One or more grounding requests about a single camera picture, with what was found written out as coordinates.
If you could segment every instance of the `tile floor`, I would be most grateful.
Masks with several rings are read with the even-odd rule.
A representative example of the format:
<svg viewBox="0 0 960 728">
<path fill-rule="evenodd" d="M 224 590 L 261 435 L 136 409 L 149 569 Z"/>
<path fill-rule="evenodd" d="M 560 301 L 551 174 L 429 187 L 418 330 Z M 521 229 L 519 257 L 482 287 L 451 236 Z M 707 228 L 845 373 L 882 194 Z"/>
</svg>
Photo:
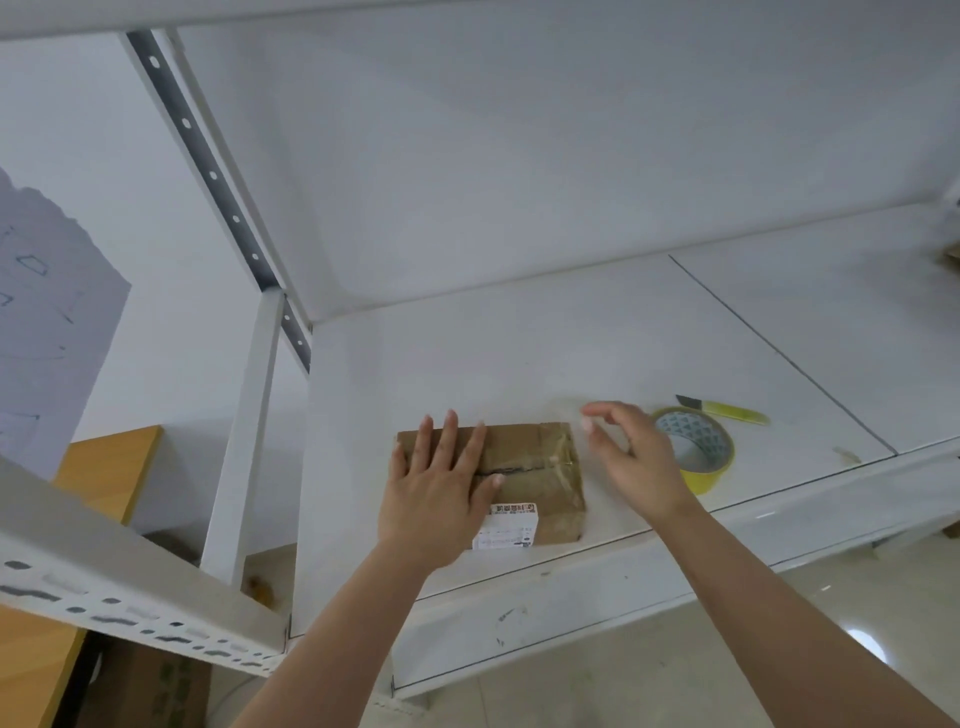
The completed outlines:
<svg viewBox="0 0 960 728">
<path fill-rule="evenodd" d="M 860 548 L 785 575 L 894 669 L 960 718 L 960 541 L 937 535 L 883 560 Z M 259 689 L 215 669 L 209 728 L 226 728 Z M 769 726 L 698 603 L 517 661 L 429 695 L 416 720 L 364 715 L 363 728 Z"/>
</svg>

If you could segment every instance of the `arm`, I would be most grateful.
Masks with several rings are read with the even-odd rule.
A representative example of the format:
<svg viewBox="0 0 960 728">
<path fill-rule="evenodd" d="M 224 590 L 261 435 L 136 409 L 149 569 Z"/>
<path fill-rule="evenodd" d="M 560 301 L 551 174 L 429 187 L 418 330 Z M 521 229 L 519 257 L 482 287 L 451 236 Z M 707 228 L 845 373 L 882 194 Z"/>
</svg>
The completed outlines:
<svg viewBox="0 0 960 728">
<path fill-rule="evenodd" d="M 457 416 L 447 413 L 430 459 L 433 421 L 420 424 L 409 470 L 397 444 L 380 506 L 378 543 L 237 718 L 234 728 L 352 728 L 426 577 L 476 536 L 503 477 L 470 495 L 483 423 L 455 465 Z"/>
<path fill-rule="evenodd" d="M 593 402 L 583 414 L 590 449 L 663 539 L 777 728 L 956 726 L 700 505 L 670 441 L 638 407 Z M 591 417 L 621 426 L 630 453 Z"/>
</svg>

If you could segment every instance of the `packing tape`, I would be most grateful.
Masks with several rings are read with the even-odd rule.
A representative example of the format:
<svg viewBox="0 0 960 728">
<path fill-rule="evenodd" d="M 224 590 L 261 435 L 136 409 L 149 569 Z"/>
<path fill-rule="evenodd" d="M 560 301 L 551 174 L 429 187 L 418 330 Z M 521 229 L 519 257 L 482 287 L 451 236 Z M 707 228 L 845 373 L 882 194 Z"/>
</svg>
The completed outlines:
<svg viewBox="0 0 960 728">
<path fill-rule="evenodd" d="M 670 438 L 686 487 L 707 493 L 733 462 L 733 438 L 712 417 L 687 407 L 665 407 L 651 415 L 654 426 Z"/>
</svg>

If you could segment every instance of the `drawing on paper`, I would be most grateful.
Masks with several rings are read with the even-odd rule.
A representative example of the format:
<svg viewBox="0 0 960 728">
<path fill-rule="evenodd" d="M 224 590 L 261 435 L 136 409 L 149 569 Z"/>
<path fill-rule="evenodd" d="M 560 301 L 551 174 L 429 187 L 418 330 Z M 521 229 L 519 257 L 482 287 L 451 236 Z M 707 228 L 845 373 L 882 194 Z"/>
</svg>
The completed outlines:
<svg viewBox="0 0 960 728">
<path fill-rule="evenodd" d="M 53 477 L 129 292 L 76 220 L 0 169 L 0 454 Z"/>
</svg>

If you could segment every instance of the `yellow utility knife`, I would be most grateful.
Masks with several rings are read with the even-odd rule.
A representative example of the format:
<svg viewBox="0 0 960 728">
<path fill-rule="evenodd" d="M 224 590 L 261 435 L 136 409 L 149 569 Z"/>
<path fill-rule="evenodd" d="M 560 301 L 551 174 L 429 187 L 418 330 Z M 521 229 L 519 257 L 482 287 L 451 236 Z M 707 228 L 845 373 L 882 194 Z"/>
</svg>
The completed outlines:
<svg viewBox="0 0 960 728">
<path fill-rule="evenodd" d="M 755 412 L 752 409 L 734 407 L 731 404 L 724 404 L 723 402 L 719 401 L 695 400 L 692 397 L 684 397 L 683 395 L 675 395 L 675 397 L 677 398 L 677 401 L 684 407 L 698 409 L 701 412 L 706 412 L 709 415 L 727 417 L 731 420 L 741 420 L 745 423 L 751 423 L 752 425 L 770 424 L 769 417 L 759 412 Z"/>
</svg>

